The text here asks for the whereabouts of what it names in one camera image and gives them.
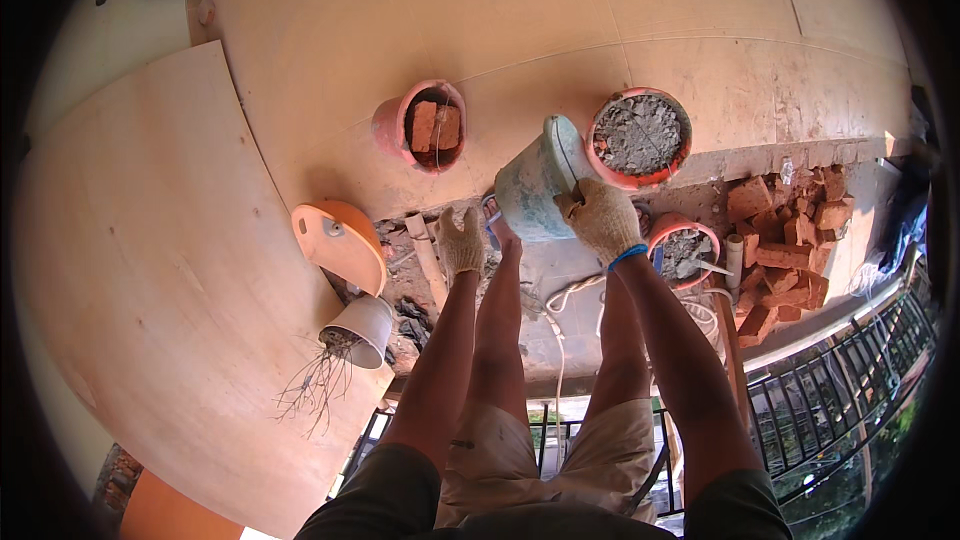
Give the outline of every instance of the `white bucket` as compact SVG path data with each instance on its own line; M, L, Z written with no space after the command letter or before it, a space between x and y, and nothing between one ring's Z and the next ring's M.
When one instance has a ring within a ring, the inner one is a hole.
M377 369L383 365L387 339L394 327L394 309L390 303L367 294L346 306L333 321L323 326L350 330L366 342L359 342L350 349L349 361L364 369Z

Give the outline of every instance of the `green bucket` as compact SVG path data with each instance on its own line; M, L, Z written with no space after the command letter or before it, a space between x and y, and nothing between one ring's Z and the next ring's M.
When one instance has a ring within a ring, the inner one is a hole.
M521 240L563 240L574 234L553 198L569 194L584 178L601 179L577 128L562 114L551 114L543 120L543 133L498 171L493 191L504 220Z

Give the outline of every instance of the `pile of bricks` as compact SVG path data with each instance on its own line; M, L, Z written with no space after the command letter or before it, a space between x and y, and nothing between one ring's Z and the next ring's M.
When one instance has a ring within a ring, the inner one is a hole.
M460 143L460 109L422 100L414 105L411 152L456 149Z
M854 198L841 164L803 169L786 186L751 177L726 196L726 214L744 239L744 275L736 314L740 346L762 343L778 321L797 321L824 306L824 268Z

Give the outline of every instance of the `blue wristband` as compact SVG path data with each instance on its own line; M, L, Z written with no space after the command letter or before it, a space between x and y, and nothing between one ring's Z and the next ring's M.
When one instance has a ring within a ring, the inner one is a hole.
M646 254L646 252L647 252L647 245L646 245L646 244L636 244L636 245L634 245L634 246L630 246L630 248L628 248L627 250L623 251L623 254L622 254L622 255L620 255L619 257L615 258L615 259L613 260L613 262L611 262L611 263L609 264L609 267L607 267L606 270L607 270L607 271L613 271L613 270L614 270L614 266L615 266L616 264L618 264L621 259L624 259L624 258L626 258L626 257L632 257L632 256L634 256L634 255L644 255L644 254Z

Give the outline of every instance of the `foot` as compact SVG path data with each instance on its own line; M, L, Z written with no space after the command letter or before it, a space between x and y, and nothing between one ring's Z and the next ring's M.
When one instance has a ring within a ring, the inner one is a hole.
M640 209L636 210L636 218L640 221L640 235L643 242L650 240L650 217Z
M499 210L497 198L490 198L483 207L484 218L489 221ZM502 215L499 216L496 221L489 224L489 231L493 232L493 235L496 236L497 241L500 243L500 250L504 253L508 250L523 250L520 237L514 233L514 230L510 229L510 226L507 225L507 221Z

